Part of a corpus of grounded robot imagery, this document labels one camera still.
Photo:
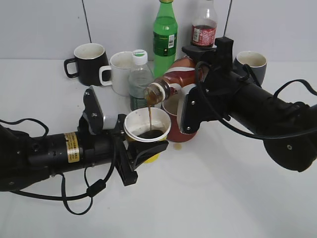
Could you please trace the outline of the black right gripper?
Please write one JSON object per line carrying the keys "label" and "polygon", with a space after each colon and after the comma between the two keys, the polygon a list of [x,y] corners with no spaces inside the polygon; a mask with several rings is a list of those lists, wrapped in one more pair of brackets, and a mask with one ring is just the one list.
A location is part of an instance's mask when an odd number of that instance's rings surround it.
{"label": "black right gripper", "polygon": [[182,52],[193,62],[196,71],[207,71],[196,76],[198,105],[195,122],[239,120],[237,109],[238,75],[233,72],[233,40],[216,38],[216,47],[183,46]]}

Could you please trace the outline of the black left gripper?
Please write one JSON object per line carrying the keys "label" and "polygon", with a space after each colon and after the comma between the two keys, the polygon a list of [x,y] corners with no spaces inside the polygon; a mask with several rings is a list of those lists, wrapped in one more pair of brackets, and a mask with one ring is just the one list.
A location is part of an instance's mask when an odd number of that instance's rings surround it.
{"label": "black left gripper", "polygon": [[115,167],[121,177],[124,186],[129,186],[137,182],[137,169],[142,163],[152,156],[163,152],[168,147],[168,141],[129,143],[125,149],[123,141],[123,122],[125,114],[119,114],[114,129],[102,130],[99,134],[91,134],[86,115],[79,119],[78,142],[80,146],[80,162],[78,169],[98,166],[110,163],[116,158]]}

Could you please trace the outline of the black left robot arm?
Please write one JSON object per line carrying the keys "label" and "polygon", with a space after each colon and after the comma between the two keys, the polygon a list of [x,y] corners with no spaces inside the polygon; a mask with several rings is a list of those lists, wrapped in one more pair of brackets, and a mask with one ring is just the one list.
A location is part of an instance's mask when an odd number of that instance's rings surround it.
{"label": "black left robot arm", "polygon": [[2,126],[0,190],[18,191],[53,175],[111,162],[124,186],[135,184],[136,168],[166,150],[168,141],[128,141],[123,130],[125,118],[125,114],[119,114],[115,128],[97,134],[89,132],[84,118],[80,118],[76,132],[40,137],[30,137],[25,132]]}

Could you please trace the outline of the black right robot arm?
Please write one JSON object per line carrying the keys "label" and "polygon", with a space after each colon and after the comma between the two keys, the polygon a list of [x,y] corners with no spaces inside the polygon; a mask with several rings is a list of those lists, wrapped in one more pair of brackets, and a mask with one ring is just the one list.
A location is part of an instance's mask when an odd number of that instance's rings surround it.
{"label": "black right robot arm", "polygon": [[285,169],[303,172],[317,158],[317,108],[288,103],[264,90],[248,65],[239,72],[232,60],[233,40],[215,47],[183,46],[196,64],[194,83],[182,89],[177,122],[191,134],[204,121],[219,121],[242,136],[261,140],[269,156]]}

